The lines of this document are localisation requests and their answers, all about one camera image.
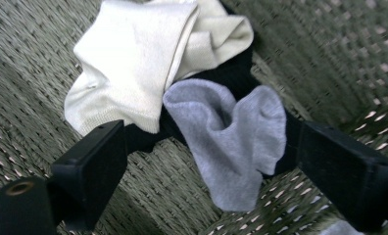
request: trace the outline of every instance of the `gray sock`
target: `gray sock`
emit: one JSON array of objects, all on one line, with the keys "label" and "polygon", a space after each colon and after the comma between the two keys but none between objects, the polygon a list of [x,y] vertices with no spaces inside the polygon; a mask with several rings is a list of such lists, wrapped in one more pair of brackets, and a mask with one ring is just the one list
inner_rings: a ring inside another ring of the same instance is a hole
[{"label": "gray sock", "polygon": [[277,94],[258,86],[236,104],[225,86],[189,79],[171,86],[163,100],[216,206],[253,210],[261,172],[274,173],[286,144],[286,115]]}]

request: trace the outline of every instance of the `sock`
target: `sock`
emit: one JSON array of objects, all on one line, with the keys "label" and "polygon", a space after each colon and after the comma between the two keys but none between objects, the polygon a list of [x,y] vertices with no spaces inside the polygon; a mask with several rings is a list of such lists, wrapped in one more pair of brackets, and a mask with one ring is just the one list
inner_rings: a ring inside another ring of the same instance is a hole
[{"label": "sock", "polygon": [[[227,87],[227,89],[233,94],[236,101],[241,100],[247,96],[253,89],[261,85],[251,74],[250,69],[252,67],[252,46],[247,48],[239,55],[233,57],[227,62],[219,65],[214,70],[205,70],[196,73],[187,79],[200,78],[208,81],[212,81]],[[264,178],[272,178],[278,174],[292,170],[297,166],[296,154],[299,143],[299,133],[301,129],[301,122],[285,111],[287,115],[286,121],[286,136],[287,145],[285,148],[284,156],[277,162],[274,175],[264,174]],[[173,121],[172,117],[168,113],[167,109],[162,110],[161,113],[161,129],[167,132],[170,136],[174,137],[182,144],[187,145],[186,141]]]},{"label": "sock", "polygon": [[259,86],[236,103],[214,82],[177,82],[164,105],[193,153],[214,203],[247,212],[256,204],[262,173],[273,174],[285,147],[285,113],[276,93]]},{"label": "sock", "polygon": [[176,80],[213,69],[245,50],[253,30],[218,0],[106,0],[74,47],[83,73],[65,101],[66,120],[82,135],[123,119],[159,131],[162,97]]},{"label": "sock", "polygon": [[126,154],[129,155],[135,151],[151,153],[158,141],[169,138],[166,131],[160,131],[157,134],[148,133],[141,130],[135,124],[124,127],[124,136],[126,137]]}]

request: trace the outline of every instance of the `black plastic part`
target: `black plastic part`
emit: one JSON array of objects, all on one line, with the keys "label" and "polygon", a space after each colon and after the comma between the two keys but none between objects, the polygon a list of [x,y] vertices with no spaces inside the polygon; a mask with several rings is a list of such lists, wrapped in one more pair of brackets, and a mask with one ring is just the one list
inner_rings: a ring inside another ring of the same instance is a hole
[{"label": "black plastic part", "polygon": [[23,178],[0,189],[0,235],[7,234],[56,234],[43,179]]},{"label": "black plastic part", "polygon": [[51,165],[54,186],[79,206],[64,219],[68,229],[94,229],[125,172],[126,156],[123,121],[117,120],[96,127]]},{"label": "black plastic part", "polygon": [[52,178],[47,181],[47,191],[53,211],[54,224],[58,225],[63,220],[70,220],[70,216],[81,210],[80,204],[68,192],[54,183]]},{"label": "black plastic part", "polygon": [[388,158],[330,126],[304,122],[299,168],[361,232],[388,219]]}]

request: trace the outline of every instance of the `wicker surface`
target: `wicker surface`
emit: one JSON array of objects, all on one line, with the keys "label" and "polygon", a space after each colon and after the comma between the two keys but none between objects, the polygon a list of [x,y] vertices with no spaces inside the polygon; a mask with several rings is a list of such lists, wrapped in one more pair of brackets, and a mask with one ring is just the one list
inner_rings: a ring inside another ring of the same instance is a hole
[{"label": "wicker surface", "polygon": [[[253,74],[279,92],[288,110],[388,156],[388,1],[223,2],[251,20]],[[64,120],[63,101],[80,73],[73,46],[99,5],[0,1],[0,187],[47,176],[78,140]],[[169,139],[151,154],[129,156],[95,233],[307,234],[337,219],[299,170],[267,182],[261,195],[255,211],[222,213],[189,151]]]}]

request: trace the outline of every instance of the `white sock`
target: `white sock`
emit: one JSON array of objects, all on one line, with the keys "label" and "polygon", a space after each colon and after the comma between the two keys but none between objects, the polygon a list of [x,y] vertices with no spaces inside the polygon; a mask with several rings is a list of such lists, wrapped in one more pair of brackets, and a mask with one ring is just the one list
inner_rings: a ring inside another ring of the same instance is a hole
[{"label": "white sock", "polygon": [[162,97],[176,79],[213,69],[251,44],[247,19],[228,17],[218,0],[179,2],[102,3],[74,47],[83,73],[65,116],[80,134],[115,119],[157,133]]}]

